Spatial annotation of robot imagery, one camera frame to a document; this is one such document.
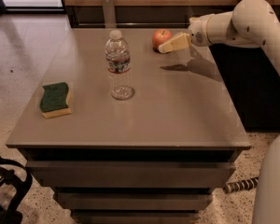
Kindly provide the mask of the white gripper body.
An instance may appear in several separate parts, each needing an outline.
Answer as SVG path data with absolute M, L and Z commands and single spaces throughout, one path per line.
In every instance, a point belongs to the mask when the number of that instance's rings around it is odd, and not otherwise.
M 189 33 L 191 42 L 198 47 L 206 47 L 212 44 L 208 36 L 208 23 L 213 14 L 203 15 L 201 17 L 191 17 L 189 19 Z

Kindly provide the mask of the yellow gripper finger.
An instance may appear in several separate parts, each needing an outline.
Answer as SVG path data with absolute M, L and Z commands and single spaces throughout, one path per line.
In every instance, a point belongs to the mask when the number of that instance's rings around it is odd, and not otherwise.
M 172 38 L 166 40 L 158 46 L 160 53 L 168 53 L 176 50 L 187 49 L 191 45 L 191 38 L 189 34 L 184 32 L 174 35 Z

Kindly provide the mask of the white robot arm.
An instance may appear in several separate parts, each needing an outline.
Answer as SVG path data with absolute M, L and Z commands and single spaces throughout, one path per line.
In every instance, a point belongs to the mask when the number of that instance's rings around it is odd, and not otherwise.
M 231 12 L 191 18 L 189 32 L 174 35 L 158 51 L 214 44 L 260 48 L 280 81 L 280 21 L 267 1 L 242 0 Z M 270 144 L 259 171 L 252 223 L 280 224 L 280 134 Z

